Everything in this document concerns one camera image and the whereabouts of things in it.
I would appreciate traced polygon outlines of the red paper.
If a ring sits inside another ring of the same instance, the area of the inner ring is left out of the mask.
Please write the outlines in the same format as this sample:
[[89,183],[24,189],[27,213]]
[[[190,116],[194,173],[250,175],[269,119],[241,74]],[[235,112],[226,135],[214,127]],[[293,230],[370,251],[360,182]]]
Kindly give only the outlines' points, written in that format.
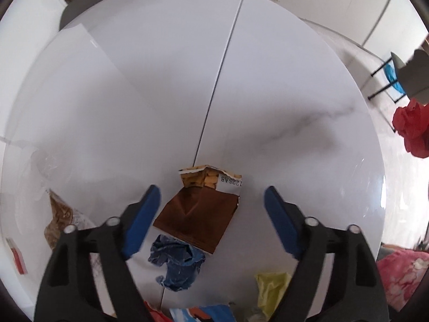
[[428,158],[428,105],[411,99],[407,106],[395,110],[392,124],[403,137],[408,153],[420,159]]

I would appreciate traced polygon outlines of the pink floral sleeve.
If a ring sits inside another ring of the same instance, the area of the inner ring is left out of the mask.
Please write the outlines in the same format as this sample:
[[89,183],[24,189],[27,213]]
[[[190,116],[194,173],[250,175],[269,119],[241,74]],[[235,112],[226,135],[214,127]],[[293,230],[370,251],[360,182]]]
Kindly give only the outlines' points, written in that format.
[[377,262],[387,303],[400,311],[410,300],[428,269],[428,253],[396,250]]

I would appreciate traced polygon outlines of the small red white packet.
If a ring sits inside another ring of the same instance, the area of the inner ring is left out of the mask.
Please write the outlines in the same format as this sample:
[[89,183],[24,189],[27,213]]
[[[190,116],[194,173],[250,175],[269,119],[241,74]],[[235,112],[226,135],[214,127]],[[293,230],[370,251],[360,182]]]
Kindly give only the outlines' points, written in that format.
[[22,256],[19,248],[17,248],[17,245],[15,244],[15,242],[11,238],[6,238],[6,242],[7,242],[7,245],[9,246],[9,249],[12,253],[14,265],[15,265],[18,273],[20,275],[25,275],[27,273],[27,270],[25,267],[23,256]]

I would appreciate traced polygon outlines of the clear bag with snacks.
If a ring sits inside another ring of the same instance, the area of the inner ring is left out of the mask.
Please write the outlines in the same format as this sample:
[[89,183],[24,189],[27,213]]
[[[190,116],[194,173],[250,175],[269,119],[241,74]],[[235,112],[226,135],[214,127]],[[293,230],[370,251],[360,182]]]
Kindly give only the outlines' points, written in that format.
[[95,224],[82,212],[68,206],[54,191],[49,191],[52,219],[44,229],[44,238],[52,250],[57,245],[62,231],[74,225],[78,230],[93,228]]

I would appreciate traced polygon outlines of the yellow crumpled wrapper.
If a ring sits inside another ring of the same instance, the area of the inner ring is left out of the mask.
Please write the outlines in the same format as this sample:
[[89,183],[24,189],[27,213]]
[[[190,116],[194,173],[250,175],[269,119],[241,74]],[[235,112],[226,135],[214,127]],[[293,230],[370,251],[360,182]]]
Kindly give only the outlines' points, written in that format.
[[291,275],[283,273],[259,273],[255,280],[258,288],[257,306],[265,317],[269,319],[277,309],[286,292]]

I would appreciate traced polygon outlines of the red torn wrapper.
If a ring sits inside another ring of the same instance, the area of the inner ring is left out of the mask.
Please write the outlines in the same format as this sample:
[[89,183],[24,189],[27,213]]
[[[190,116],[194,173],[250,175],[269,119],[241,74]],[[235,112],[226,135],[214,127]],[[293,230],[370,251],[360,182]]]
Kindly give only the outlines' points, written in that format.
[[144,304],[155,322],[173,322],[170,317],[166,316],[161,311],[152,308],[147,301],[144,301]]

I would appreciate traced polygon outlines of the blue white red wrapper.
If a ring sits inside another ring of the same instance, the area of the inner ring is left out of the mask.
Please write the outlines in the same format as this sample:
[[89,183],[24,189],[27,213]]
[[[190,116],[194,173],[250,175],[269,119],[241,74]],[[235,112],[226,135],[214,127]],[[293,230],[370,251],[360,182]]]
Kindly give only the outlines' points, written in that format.
[[169,312],[172,320],[176,322],[236,322],[228,305],[172,308]]

